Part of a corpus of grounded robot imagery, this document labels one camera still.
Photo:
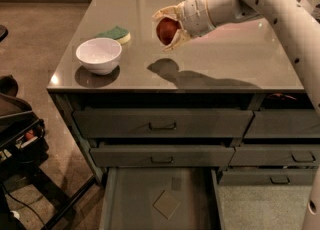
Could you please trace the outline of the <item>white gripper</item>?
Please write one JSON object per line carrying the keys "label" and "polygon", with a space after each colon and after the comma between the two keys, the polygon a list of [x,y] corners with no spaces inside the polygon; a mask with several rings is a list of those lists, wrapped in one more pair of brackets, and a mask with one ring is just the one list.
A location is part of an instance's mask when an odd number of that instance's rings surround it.
{"label": "white gripper", "polygon": [[171,51],[187,43],[191,38],[202,37],[215,29],[209,15],[207,0],[185,0],[178,5],[171,5],[156,11],[152,19],[160,21],[169,18],[181,23],[169,45],[163,50]]}

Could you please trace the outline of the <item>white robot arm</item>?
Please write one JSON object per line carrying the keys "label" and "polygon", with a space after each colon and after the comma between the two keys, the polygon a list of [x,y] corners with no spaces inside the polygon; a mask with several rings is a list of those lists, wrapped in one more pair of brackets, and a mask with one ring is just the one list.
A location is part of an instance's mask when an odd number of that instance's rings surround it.
{"label": "white robot arm", "polygon": [[320,0],[184,0],[156,11],[166,51],[229,23],[265,18],[282,45],[315,111],[320,114]]}

